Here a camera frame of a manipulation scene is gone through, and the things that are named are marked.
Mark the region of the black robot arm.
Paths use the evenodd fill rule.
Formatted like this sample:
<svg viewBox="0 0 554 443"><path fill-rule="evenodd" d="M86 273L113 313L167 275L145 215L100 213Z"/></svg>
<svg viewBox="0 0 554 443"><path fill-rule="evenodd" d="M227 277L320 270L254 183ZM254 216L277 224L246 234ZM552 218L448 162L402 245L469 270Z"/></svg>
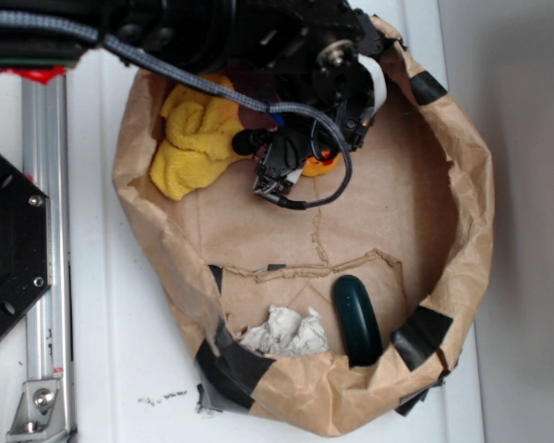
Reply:
<svg viewBox="0 0 554 443"><path fill-rule="evenodd" d="M151 181L179 200L232 163L293 210L300 176L363 144L386 89L373 18L345 1L0 1L0 71L47 82L90 49L175 81Z"/></svg>

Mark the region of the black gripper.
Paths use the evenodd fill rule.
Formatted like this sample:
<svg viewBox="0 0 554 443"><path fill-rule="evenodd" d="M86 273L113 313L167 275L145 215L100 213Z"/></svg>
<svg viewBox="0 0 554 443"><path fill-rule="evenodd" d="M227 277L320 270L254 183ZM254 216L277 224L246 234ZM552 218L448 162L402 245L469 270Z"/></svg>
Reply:
<svg viewBox="0 0 554 443"><path fill-rule="evenodd" d="M275 113L273 130L245 129L232 142L239 155L249 154L257 161L253 192L265 199L285 199L302 175L309 157L325 160L322 152L340 154L344 164L343 183L334 191L339 197L352 175L350 153L363 146L379 106L371 99L348 99L327 112L344 141L335 140L320 120L299 114Z"/></svg>

